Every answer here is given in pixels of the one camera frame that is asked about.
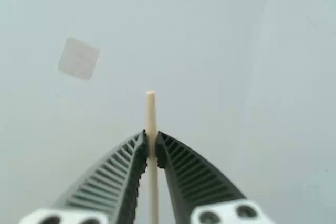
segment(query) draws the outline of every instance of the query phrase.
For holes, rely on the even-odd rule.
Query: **gray wall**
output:
[[[48,206],[87,167],[158,124],[278,223],[332,222],[334,0],[1,0],[0,220]],[[100,49],[89,82],[65,40]],[[148,223],[146,177],[137,223]],[[174,223],[160,173],[161,223]]]

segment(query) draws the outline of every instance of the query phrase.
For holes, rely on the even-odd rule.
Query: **square paper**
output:
[[[71,76],[90,80],[98,55],[98,48],[74,38],[69,38],[66,41],[58,69]]]

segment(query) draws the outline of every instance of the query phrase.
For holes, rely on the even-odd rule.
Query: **screw hole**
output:
[[[220,223],[220,218],[217,214],[213,212],[204,212],[199,217],[202,224],[217,224]]]
[[[44,219],[40,224],[59,224],[61,222],[61,218],[58,216],[49,216]]]
[[[254,218],[257,216],[257,212],[249,206],[238,207],[237,214],[242,218]]]
[[[100,224],[100,222],[97,219],[87,219],[83,221],[81,224]]]

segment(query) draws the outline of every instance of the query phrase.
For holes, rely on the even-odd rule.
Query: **white paper square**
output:
[[[98,55],[98,48],[74,38],[68,38],[58,69],[71,76],[90,80],[96,66]]]

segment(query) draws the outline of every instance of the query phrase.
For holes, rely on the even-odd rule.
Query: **white wall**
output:
[[[275,220],[330,221],[333,5],[1,0],[0,220],[15,223],[52,203],[142,129],[144,93],[155,89],[160,129],[208,158]],[[101,51],[89,82],[58,72],[70,36]],[[164,173],[160,181],[161,223],[173,223]],[[141,184],[137,223],[147,223]]]
[[[335,223],[336,1],[268,0],[235,181],[278,223]]]

